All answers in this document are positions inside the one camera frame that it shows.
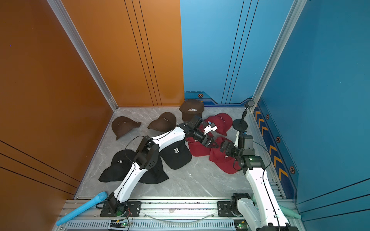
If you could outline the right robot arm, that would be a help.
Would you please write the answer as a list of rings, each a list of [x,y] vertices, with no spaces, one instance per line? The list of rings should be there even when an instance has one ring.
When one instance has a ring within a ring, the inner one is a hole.
[[[271,189],[263,159],[254,154],[253,148],[244,146],[244,141],[237,145],[223,141],[220,148],[221,152],[238,161],[256,200],[254,202],[246,193],[234,193],[230,200],[233,213],[245,219],[249,231],[299,230],[283,214]]]

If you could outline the red colorado cap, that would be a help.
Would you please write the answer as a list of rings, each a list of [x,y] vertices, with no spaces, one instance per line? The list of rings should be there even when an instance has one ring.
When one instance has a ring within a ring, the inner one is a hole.
[[[204,132],[204,125],[201,124],[198,128],[201,132]],[[211,132],[207,133],[209,139],[214,140],[214,136]],[[188,143],[188,148],[190,153],[194,157],[204,157],[209,156],[211,154],[211,147],[205,147],[201,144],[201,141],[195,139],[194,137],[186,137],[186,142]]]
[[[235,174],[241,170],[238,161],[226,155],[225,153],[220,151],[221,143],[223,141],[229,141],[225,137],[218,137],[216,139],[216,143],[219,145],[218,148],[212,148],[209,156],[209,160],[215,163],[223,172],[227,174]]]

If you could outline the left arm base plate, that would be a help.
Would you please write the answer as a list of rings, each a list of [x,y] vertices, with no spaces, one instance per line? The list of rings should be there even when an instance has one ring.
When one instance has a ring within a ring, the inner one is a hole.
[[[128,201],[118,204],[116,209],[112,209],[108,202],[103,204],[100,217],[139,217],[142,202]]]

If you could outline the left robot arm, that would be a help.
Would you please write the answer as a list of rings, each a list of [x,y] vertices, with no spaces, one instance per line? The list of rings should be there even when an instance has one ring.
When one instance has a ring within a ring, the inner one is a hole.
[[[111,174],[119,179],[120,185],[107,197],[104,205],[110,208],[112,215],[124,215],[135,186],[149,170],[157,165],[160,153],[164,149],[189,137],[201,142],[205,147],[217,148],[215,140],[209,136],[210,132],[217,129],[218,127],[214,123],[206,122],[201,117],[195,116],[189,122],[176,125],[162,135],[144,136],[133,159],[123,160],[125,164],[130,163],[123,168],[124,174],[119,174],[117,171]]]

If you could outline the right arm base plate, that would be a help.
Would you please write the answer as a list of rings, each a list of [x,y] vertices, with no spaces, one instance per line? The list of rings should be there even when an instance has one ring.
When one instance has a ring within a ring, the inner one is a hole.
[[[239,217],[241,214],[237,211],[235,202],[218,201],[217,202],[219,217]]]

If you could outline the red Colorado cap front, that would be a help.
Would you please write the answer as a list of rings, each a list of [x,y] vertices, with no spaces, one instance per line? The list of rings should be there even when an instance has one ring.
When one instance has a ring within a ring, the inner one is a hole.
[[[225,153],[220,151],[221,143],[223,141],[229,141],[225,137],[218,137],[216,139],[216,143],[219,145],[218,148],[212,148],[209,156],[209,160],[215,163],[223,172],[227,174],[235,174],[241,170],[238,161],[226,155]]]

